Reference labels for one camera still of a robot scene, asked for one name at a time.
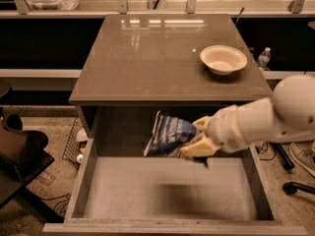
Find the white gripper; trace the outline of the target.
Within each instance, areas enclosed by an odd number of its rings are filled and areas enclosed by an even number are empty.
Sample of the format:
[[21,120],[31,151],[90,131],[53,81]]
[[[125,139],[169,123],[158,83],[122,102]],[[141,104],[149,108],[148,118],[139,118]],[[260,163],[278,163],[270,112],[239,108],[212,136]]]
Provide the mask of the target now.
[[212,119],[204,116],[193,122],[199,131],[207,131],[209,137],[203,136],[197,141],[191,141],[179,149],[186,157],[210,157],[218,149],[234,153],[248,148],[248,143],[238,124],[237,105],[231,105],[216,112]]

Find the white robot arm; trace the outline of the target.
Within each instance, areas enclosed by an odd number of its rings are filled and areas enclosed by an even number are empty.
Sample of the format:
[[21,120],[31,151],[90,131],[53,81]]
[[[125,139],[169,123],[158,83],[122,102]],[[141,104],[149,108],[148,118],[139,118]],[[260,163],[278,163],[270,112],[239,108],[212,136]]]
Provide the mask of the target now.
[[209,157],[219,150],[233,153],[255,142],[311,141],[315,137],[315,77],[287,77],[270,97],[228,106],[195,125],[201,133],[179,149],[188,158]]

